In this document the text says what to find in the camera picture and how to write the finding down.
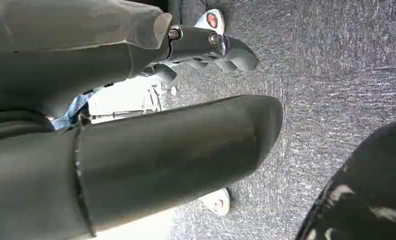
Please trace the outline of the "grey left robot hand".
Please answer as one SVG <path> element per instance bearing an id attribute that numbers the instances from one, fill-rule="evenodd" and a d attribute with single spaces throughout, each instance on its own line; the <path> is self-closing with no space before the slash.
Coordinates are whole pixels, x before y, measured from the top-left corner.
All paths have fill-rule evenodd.
<path id="1" fill-rule="evenodd" d="M 72 100 L 167 62 L 252 71 L 255 54 L 126 0 L 0 0 L 0 240 L 82 240 L 255 171 L 282 127 L 267 95 L 238 95 L 56 130 Z"/>

